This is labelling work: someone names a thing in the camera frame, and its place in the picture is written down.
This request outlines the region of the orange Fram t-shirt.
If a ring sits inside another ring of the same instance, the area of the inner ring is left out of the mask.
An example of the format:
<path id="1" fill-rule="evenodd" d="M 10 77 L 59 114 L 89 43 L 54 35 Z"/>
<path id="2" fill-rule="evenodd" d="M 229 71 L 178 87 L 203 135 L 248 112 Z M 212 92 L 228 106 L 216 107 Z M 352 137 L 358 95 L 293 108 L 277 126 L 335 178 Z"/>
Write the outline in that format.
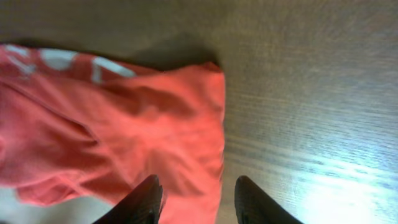
<path id="1" fill-rule="evenodd" d="M 224 73 L 169 71 L 68 50 L 1 46 L 1 185 L 25 203 L 118 203 L 155 174 L 161 223 L 214 223 Z"/>

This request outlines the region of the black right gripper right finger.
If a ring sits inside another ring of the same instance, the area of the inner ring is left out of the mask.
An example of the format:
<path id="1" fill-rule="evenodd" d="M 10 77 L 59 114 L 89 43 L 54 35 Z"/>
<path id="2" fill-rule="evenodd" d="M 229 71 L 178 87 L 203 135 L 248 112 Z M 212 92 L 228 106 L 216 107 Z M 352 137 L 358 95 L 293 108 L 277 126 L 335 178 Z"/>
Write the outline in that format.
<path id="1" fill-rule="evenodd" d="M 234 206 L 239 224 L 302 224 L 246 175 L 236 181 Z"/>

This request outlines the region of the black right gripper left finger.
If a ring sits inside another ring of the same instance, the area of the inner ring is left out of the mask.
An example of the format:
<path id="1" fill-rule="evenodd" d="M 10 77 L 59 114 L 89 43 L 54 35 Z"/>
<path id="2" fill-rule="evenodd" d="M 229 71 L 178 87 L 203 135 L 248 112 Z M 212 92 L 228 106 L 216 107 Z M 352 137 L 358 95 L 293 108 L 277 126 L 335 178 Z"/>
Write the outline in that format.
<path id="1" fill-rule="evenodd" d="M 159 178 L 150 175 L 93 224 L 158 224 L 162 196 Z"/>

